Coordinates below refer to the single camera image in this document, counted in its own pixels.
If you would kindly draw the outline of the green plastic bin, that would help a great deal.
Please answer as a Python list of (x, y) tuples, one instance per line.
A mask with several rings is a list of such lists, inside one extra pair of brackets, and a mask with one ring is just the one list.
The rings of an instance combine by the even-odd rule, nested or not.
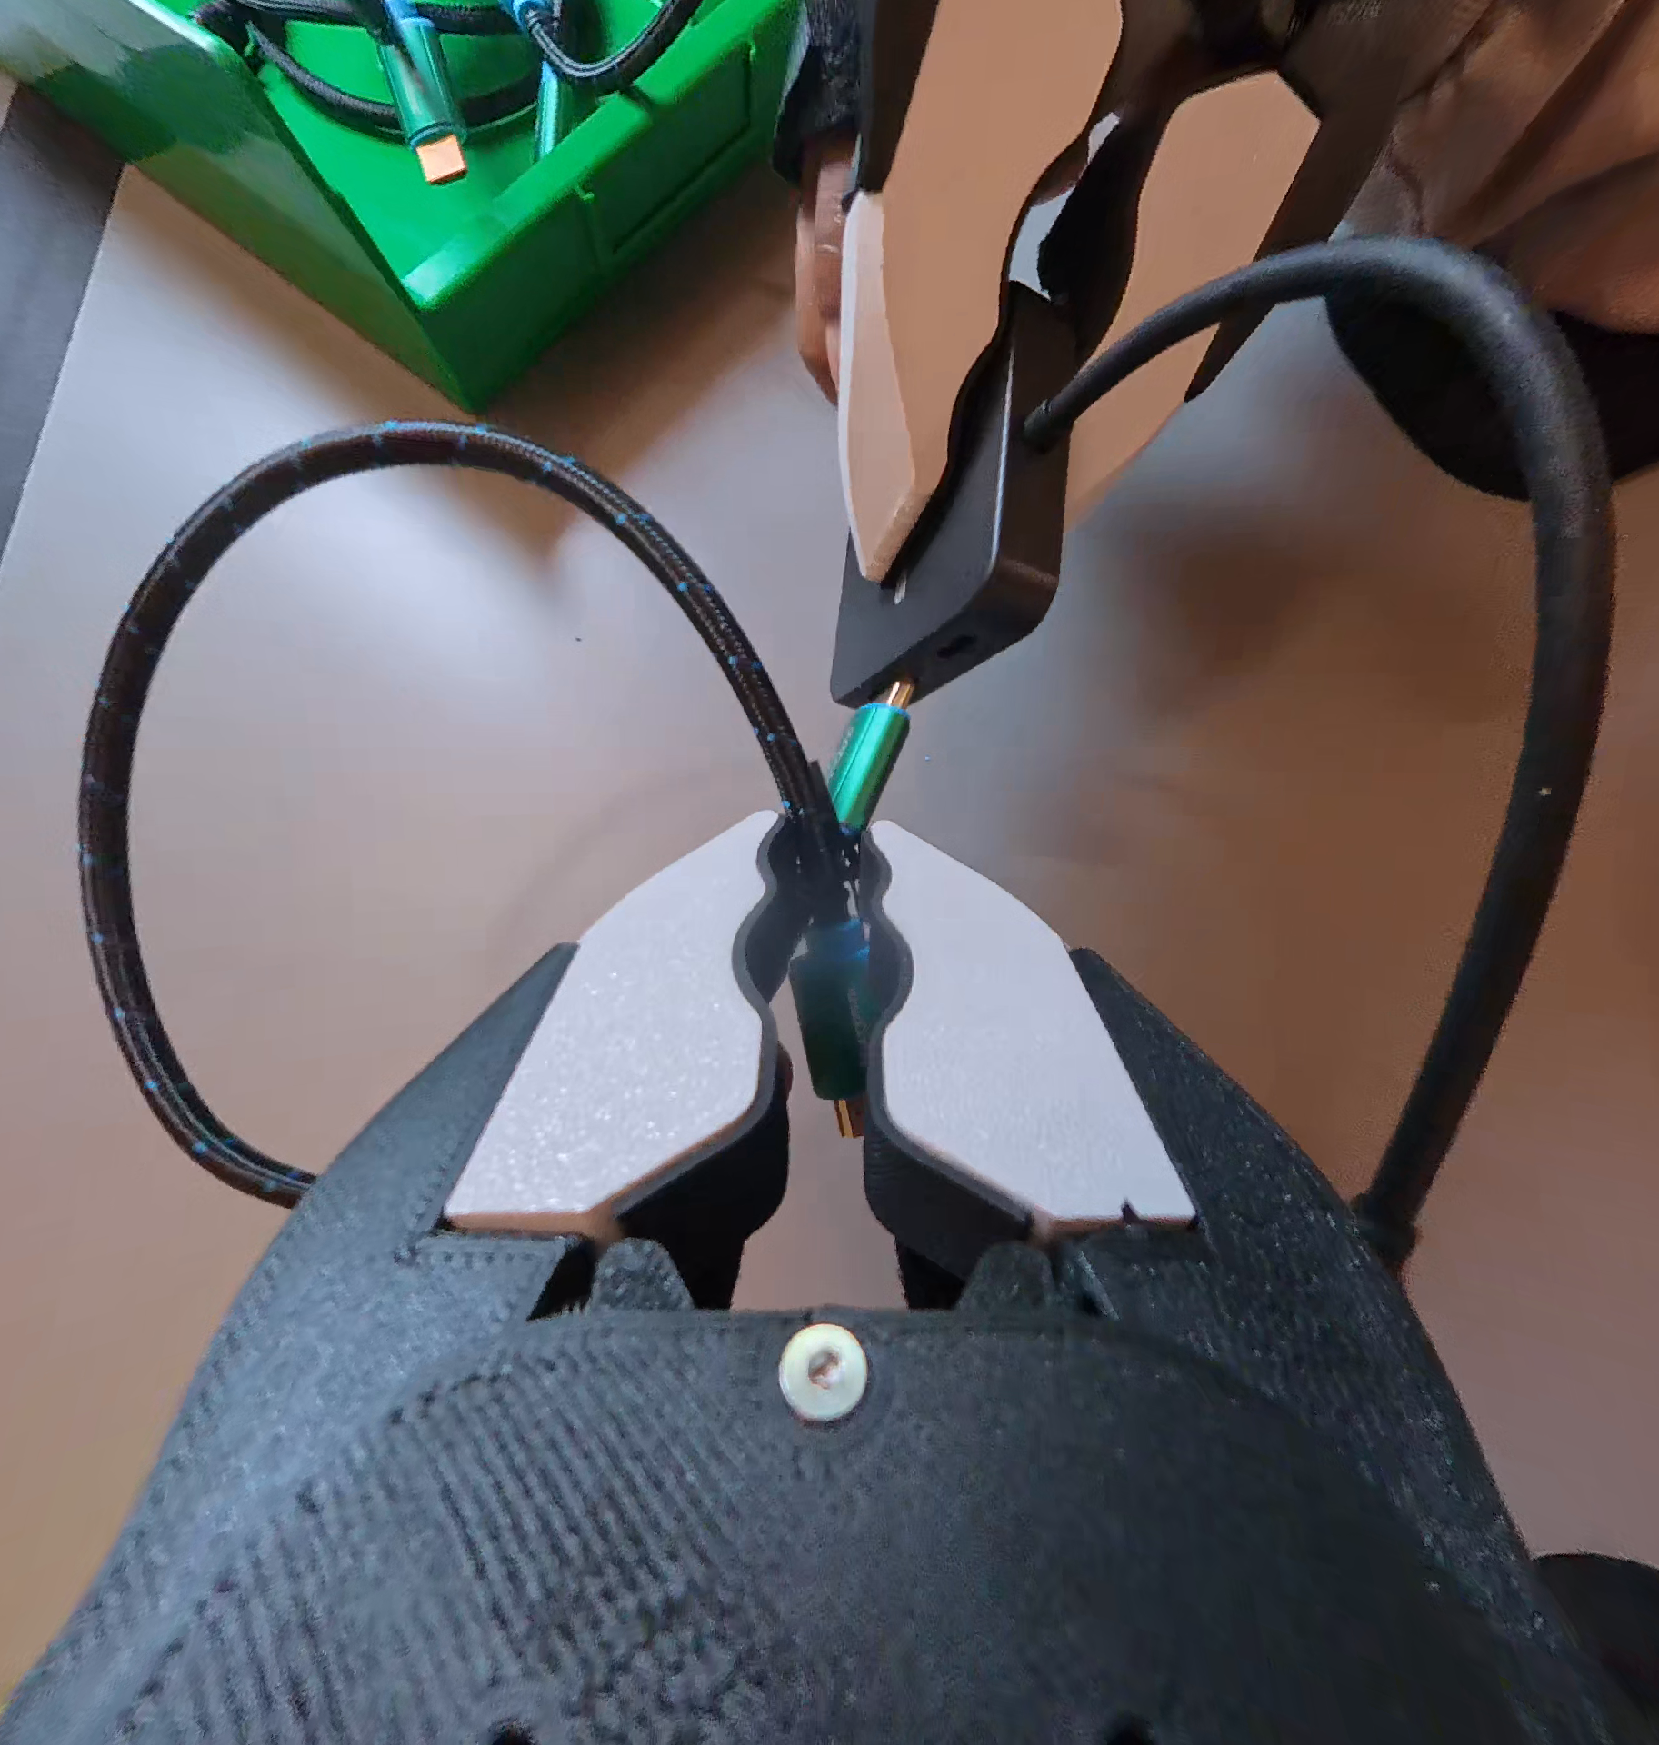
[(201, 4), (0, 4), (0, 67), (459, 407), (495, 406), (600, 295), (767, 158), (796, 4), (704, 4), (632, 92), (558, 89), (535, 149), (520, 35), (439, 35), (467, 173), (399, 124), (323, 116)]

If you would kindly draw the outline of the black foam pad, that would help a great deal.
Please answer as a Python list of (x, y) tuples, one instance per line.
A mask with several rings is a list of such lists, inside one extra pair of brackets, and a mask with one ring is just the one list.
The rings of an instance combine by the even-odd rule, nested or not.
[(1571, 362), (1551, 366), (1551, 339), (1531, 358), (1529, 339), (1493, 334), (1489, 358), (1451, 321), (1379, 287), (1323, 297), (1339, 358), (1393, 416), (1393, 427), (1451, 481), (1525, 503), (1517, 432), (1550, 456), (1589, 401), (1611, 481), (1659, 464), (1659, 331), (1616, 331), (1576, 310), (1550, 310), (1517, 275), (1500, 271), (1513, 303), (1562, 334)]

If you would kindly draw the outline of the person's right hand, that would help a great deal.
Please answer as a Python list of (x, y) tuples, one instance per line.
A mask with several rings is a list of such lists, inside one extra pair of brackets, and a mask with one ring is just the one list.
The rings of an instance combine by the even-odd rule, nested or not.
[(806, 149), (796, 193), (796, 355), (830, 406), (839, 406), (841, 233), (851, 167), (851, 133), (815, 138)]

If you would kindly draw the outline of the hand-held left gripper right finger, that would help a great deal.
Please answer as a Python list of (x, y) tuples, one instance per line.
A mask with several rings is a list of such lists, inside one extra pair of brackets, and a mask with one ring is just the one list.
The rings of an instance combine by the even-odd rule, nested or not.
[(1161, 1224), (1194, 1202), (1058, 931), (897, 821), (862, 850), (885, 1006), (862, 1193), (908, 1250)]

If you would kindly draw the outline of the black adapter box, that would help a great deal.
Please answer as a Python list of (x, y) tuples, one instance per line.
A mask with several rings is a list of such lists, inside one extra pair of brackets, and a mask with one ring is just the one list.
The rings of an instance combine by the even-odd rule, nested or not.
[(1464, 350), (1511, 438), (1537, 537), (1537, 657), (1511, 804), (1425, 1063), (1351, 1206), (1370, 1245), (1399, 1271), (1539, 945), (1605, 720), (1616, 608), (1611, 491), (1596, 406), (1551, 321), (1472, 253), (1345, 237), (1226, 271), (1077, 375), (1056, 375), (1072, 358), (1069, 321), (1023, 291), (1015, 310), (999, 321), (994, 362), (976, 368), (976, 441), (954, 456), (951, 503), (927, 510), (885, 579), (862, 579), (858, 557), (846, 557), (835, 699), (867, 708), (891, 679), (913, 679), (927, 699), (1023, 641), (1058, 581), (1058, 445), (1077, 416), (1216, 321), (1301, 297), (1418, 310)]

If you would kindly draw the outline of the black HDMI cable green plug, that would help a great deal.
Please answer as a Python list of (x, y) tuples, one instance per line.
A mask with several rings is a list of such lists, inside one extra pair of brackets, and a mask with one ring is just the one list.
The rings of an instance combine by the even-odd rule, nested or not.
[(835, 1103), (841, 1135), (858, 1135), (878, 987), (855, 879), (862, 830), (909, 730), (909, 679), (891, 686), (880, 700), (851, 714), (839, 758), (823, 774), (806, 758), (796, 723), (731, 603), (646, 506), (574, 456), (466, 423), (344, 427), (257, 458), (181, 522), (116, 625), (83, 746), (75, 887), (107, 1024), (159, 1125), (211, 1177), (257, 1202), (295, 1208), (317, 1185), (312, 1171), (285, 1168), (230, 1130), (181, 1063), (136, 941), (128, 786), (161, 649), (211, 564), (300, 493), (388, 466), (467, 466), (543, 491), (636, 555), (684, 614), (776, 774), (787, 847), (783, 896), (793, 896), (798, 941), (787, 974), (806, 1058), (815, 1099)]
[[(193, 24), (221, 40), (248, 67), (274, 67), (302, 101), (356, 138), (399, 139), (428, 189), (467, 173), (467, 138), (520, 116), (535, 116), (535, 158), (563, 139), (563, 92), (585, 101), (636, 92), (640, 81), (704, 12), (696, 0), (664, 0), (651, 19), (609, 55), (591, 45), (591, 4), (500, 0), (500, 4), (423, 4), (423, 0), (207, 0)], [(340, 89), (306, 67), (291, 29), (356, 29), (384, 67), (388, 101)], [(449, 67), (449, 40), (520, 40), (530, 67), (515, 81), (459, 92)]]

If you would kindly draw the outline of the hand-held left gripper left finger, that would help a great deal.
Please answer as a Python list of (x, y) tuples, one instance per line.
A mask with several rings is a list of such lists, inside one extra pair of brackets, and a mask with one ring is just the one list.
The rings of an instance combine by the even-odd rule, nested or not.
[(585, 931), (449, 1193), (449, 1224), (716, 1250), (780, 1208), (776, 847), (783, 818), (753, 812)]

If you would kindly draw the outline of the person's right forearm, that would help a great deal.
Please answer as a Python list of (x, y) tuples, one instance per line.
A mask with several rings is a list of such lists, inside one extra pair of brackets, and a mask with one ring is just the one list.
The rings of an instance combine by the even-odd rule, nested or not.
[(1659, 334), (1659, 0), (1483, 4), (1403, 101), (1384, 173), (1408, 233)]

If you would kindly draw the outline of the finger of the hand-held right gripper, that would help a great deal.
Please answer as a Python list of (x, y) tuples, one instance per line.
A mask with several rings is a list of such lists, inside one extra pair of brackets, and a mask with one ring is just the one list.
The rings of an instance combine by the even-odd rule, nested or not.
[(951, 477), (954, 411), (994, 339), (1015, 224), (1097, 121), (1124, 4), (862, 4), (858, 35), (839, 458), (858, 575), (891, 579)]
[[(1156, 306), (1254, 258), (1321, 121), (1275, 75), (1186, 96), (1153, 155), (1124, 303), (1097, 350)], [(1069, 522), (1093, 514), (1140, 445), (1177, 411), (1210, 334), (1153, 358), (1093, 406), (1069, 441)]]

